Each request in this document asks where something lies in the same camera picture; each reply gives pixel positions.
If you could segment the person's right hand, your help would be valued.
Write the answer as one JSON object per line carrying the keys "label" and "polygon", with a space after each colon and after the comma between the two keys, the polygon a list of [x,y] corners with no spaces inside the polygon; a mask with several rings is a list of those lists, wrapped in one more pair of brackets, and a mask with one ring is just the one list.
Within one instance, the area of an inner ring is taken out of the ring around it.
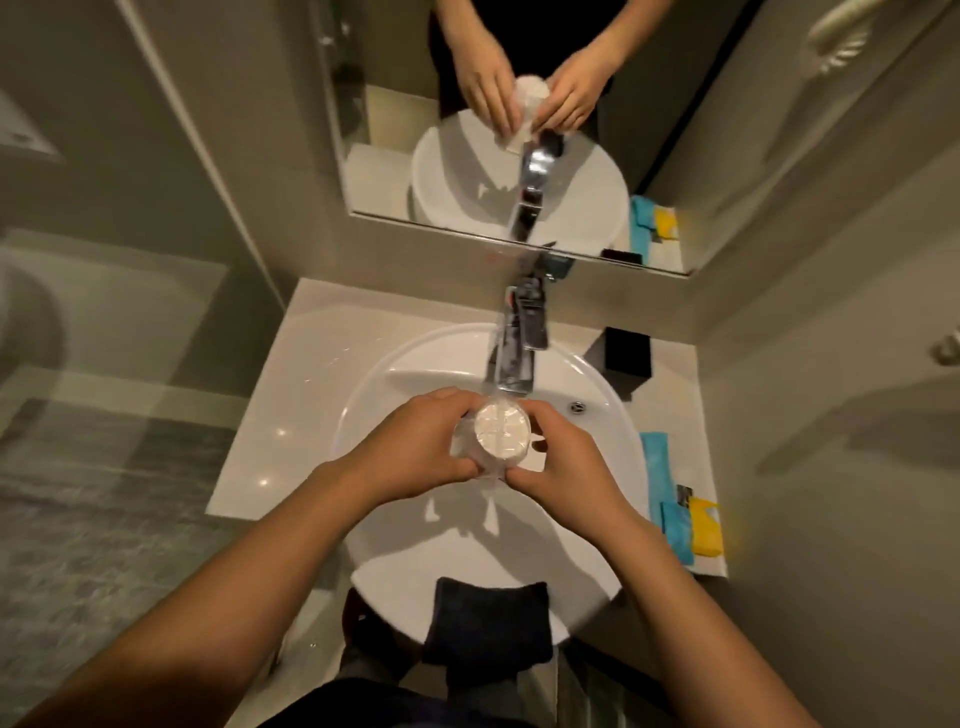
{"label": "person's right hand", "polygon": [[594,438],[545,401],[520,405],[541,438],[533,446],[545,453],[549,495],[535,500],[562,527],[602,550],[628,533],[653,533],[651,524],[620,490]]}

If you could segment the person's left hand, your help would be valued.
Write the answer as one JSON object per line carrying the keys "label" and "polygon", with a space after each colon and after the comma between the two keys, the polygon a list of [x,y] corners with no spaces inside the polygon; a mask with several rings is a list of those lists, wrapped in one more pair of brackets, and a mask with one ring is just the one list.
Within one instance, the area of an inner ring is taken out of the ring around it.
{"label": "person's left hand", "polygon": [[450,453],[457,424],[482,403],[456,387],[415,395],[339,458],[337,471],[370,508],[446,486],[431,484],[431,453]]}

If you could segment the clear drinking glass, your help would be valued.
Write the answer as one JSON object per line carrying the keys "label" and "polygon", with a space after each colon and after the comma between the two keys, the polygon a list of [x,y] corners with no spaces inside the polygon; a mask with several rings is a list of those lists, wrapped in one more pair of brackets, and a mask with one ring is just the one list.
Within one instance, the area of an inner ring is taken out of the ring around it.
{"label": "clear drinking glass", "polygon": [[457,423],[450,455],[472,460],[481,478],[503,480],[506,471],[526,458],[531,448],[531,419],[518,399],[495,394]]}

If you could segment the person's right forearm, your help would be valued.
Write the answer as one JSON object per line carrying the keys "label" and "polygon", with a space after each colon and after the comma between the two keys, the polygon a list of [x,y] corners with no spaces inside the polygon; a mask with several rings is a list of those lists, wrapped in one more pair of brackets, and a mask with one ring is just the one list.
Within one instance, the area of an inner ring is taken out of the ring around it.
{"label": "person's right forearm", "polygon": [[593,541],[647,623],[687,728],[821,728],[652,523],[616,512]]}

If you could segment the person's left forearm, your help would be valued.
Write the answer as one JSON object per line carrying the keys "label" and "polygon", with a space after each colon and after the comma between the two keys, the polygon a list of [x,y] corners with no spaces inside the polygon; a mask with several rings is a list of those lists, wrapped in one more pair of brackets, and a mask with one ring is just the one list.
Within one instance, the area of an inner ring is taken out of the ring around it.
{"label": "person's left forearm", "polygon": [[317,467],[14,728],[224,728],[375,500],[356,458]]}

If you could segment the white round sink basin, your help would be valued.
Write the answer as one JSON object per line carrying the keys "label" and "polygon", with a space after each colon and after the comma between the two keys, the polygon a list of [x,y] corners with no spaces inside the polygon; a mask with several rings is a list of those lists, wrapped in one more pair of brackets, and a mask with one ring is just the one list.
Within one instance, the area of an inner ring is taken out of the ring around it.
{"label": "white round sink basin", "polygon": [[[491,323],[448,326],[387,354],[343,407],[331,456],[348,453],[414,396],[449,386],[483,391],[493,332]],[[536,356],[533,398],[591,435],[630,505],[647,515],[641,440],[602,375],[580,355],[552,344]],[[381,506],[343,544],[359,595],[418,642],[426,640],[433,621],[441,577],[483,588],[546,583],[556,646],[621,590],[596,548],[487,475]]]}

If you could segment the chrome faucet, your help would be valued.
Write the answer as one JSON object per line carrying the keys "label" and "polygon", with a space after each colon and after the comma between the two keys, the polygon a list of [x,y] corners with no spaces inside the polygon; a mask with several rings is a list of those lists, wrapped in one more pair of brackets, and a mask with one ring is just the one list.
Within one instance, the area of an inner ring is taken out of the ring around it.
{"label": "chrome faucet", "polygon": [[485,382],[514,397],[528,397],[534,390],[536,354],[548,346],[545,279],[529,273],[505,290],[490,338]]}

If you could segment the black folded cloth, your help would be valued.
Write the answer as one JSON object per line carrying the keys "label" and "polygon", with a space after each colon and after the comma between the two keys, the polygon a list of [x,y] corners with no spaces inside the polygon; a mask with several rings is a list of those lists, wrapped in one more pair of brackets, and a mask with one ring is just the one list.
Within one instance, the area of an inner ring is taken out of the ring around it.
{"label": "black folded cloth", "polygon": [[513,677],[554,657],[544,581],[487,588],[440,577],[421,661],[457,677]]}

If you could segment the black square box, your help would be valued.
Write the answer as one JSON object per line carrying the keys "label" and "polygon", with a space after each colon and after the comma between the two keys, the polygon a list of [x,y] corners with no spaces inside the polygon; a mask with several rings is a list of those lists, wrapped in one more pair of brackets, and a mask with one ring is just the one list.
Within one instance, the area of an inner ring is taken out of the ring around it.
{"label": "black square box", "polygon": [[650,337],[606,327],[603,331],[601,374],[620,400],[629,403],[634,393],[654,376]]}

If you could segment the short blue packet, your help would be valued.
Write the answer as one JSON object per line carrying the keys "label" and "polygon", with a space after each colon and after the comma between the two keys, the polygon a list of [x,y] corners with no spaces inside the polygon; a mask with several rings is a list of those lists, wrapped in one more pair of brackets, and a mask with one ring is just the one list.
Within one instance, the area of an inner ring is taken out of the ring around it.
{"label": "short blue packet", "polygon": [[661,529],[671,552],[684,567],[692,567],[695,558],[690,509],[676,501],[663,500],[659,504],[659,514]]}

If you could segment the yellow packet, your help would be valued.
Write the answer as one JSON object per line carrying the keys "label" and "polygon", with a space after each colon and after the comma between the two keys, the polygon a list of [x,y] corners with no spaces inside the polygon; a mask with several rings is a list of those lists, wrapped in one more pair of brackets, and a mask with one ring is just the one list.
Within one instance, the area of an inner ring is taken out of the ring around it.
{"label": "yellow packet", "polygon": [[695,556],[707,558],[725,555],[718,504],[691,495],[688,499],[688,510],[691,521],[691,552]]}

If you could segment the person's dark clothing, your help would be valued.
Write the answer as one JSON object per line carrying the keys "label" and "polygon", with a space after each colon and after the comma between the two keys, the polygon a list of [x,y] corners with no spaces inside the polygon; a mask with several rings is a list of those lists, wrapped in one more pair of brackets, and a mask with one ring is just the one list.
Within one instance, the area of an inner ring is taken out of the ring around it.
{"label": "person's dark clothing", "polygon": [[457,677],[422,661],[359,595],[342,612],[335,677],[258,728],[536,728],[523,714],[519,675]]}

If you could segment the glass shower partition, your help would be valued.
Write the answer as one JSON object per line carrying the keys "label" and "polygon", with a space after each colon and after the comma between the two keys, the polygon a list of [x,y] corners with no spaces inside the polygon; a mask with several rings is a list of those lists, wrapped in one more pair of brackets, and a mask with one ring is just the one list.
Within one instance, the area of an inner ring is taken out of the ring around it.
{"label": "glass shower partition", "polygon": [[0,0],[0,429],[238,427],[282,319],[115,0]]}

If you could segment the wall mirror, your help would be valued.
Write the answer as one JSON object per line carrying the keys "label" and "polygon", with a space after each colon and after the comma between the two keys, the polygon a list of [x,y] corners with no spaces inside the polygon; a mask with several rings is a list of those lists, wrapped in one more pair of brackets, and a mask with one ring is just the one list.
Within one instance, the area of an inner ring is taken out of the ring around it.
{"label": "wall mirror", "polygon": [[764,0],[314,0],[352,213],[687,276],[654,193]]}

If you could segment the white wall hair dryer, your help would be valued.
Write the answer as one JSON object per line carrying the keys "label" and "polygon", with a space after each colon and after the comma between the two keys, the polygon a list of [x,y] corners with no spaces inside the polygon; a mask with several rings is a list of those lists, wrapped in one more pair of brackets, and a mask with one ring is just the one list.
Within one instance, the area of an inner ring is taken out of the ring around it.
{"label": "white wall hair dryer", "polygon": [[843,0],[809,28],[799,49],[807,79],[828,77],[852,64],[870,43],[878,15],[891,0]]}

